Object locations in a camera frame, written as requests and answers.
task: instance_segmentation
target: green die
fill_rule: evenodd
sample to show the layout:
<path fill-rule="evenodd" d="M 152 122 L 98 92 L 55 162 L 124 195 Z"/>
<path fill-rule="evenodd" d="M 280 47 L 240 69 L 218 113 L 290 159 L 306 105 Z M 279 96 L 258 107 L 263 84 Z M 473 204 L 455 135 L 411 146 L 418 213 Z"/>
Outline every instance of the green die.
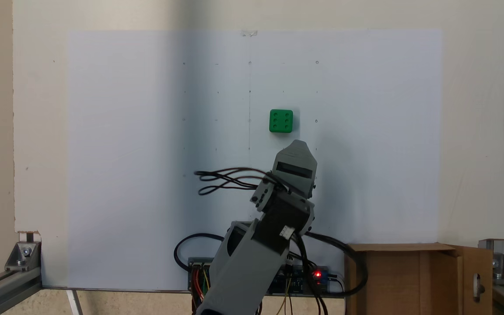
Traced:
<path fill-rule="evenodd" d="M 271 132 L 290 133 L 293 131 L 293 111 L 272 109 L 269 112 L 269 130 Z"/>

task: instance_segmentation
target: white board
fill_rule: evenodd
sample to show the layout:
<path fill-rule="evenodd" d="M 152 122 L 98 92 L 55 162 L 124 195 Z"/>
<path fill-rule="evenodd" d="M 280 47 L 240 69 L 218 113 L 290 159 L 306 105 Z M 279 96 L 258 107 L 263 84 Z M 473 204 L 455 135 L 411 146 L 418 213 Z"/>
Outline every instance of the white board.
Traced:
<path fill-rule="evenodd" d="M 268 170 L 293 139 L 318 160 L 313 231 L 438 239 L 440 30 L 73 32 L 68 50 L 69 287 L 185 289 L 180 239 L 258 217 L 250 192 L 198 197 L 192 173 Z M 292 133 L 268 131 L 273 108 L 294 111 Z"/>

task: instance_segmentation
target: gray robotic arm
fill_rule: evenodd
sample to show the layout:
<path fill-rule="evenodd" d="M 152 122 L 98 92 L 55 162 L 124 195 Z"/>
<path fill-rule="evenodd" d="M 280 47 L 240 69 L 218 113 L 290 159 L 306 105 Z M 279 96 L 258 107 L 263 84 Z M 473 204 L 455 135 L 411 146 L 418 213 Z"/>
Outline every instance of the gray robotic arm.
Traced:
<path fill-rule="evenodd" d="M 210 289 L 198 315 L 253 315 L 289 252 L 294 233 L 314 220 L 316 160 L 306 143 L 281 150 L 273 169 L 250 201 L 262 213 L 252 222 L 235 221 L 210 267 Z"/>

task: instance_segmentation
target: brown cardboard box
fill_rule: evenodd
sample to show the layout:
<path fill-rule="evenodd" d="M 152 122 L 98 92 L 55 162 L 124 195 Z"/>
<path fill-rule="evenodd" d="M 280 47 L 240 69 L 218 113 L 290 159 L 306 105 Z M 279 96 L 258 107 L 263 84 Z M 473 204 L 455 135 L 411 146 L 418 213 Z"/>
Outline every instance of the brown cardboard box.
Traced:
<path fill-rule="evenodd" d="M 367 261 L 368 282 L 348 301 L 350 315 L 491 315 L 493 254 L 433 244 L 351 245 Z M 359 276 L 346 259 L 350 287 Z M 474 276 L 485 291 L 474 299 Z"/>

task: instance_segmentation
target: floor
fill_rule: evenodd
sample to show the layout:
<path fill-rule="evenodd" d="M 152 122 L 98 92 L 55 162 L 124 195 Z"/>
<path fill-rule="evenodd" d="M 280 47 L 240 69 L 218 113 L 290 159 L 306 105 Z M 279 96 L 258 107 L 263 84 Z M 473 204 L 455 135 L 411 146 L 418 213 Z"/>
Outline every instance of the floor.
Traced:
<path fill-rule="evenodd" d="M 124 293 L 79 291 L 79 300 L 84 315 L 190 315 L 190 295 L 172 293 Z M 265 315 L 277 313 L 282 303 L 281 297 L 265 297 Z M 328 313 L 343 313 L 342 299 L 326 299 Z M 293 313 L 295 315 L 318 314 L 313 299 L 294 297 Z M 5 315 L 62 315 L 71 314 L 66 292 L 63 290 L 41 290 L 22 301 Z"/>

